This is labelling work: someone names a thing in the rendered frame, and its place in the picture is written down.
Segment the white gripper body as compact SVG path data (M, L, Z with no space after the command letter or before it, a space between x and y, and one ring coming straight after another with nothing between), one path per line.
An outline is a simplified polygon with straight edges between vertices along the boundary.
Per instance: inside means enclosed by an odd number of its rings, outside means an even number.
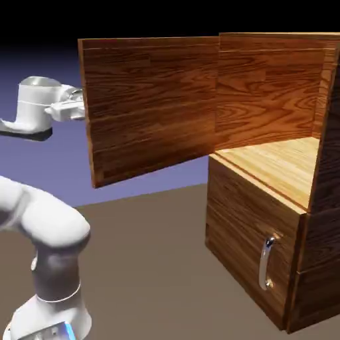
M85 119L84 102L82 100L53 103L44 111L57 122Z

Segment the wide wooden cabinet door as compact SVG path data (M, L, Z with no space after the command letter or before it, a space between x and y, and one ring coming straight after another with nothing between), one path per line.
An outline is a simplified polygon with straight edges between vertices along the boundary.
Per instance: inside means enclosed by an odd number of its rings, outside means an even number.
M92 184L210 154L217 37L80 39Z

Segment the wooden cabinet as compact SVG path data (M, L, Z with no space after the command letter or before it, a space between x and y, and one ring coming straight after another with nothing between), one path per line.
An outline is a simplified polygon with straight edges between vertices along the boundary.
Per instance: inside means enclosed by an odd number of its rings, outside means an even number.
M340 314L340 32L223 33L217 155L306 212L288 333Z

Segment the small wooden cabinet door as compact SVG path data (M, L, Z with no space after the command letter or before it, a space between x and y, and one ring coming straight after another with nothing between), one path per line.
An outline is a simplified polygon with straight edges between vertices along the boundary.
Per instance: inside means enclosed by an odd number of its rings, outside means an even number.
M217 155L209 156L206 245L280 330L287 329L306 212ZM258 284L265 239L278 234Z

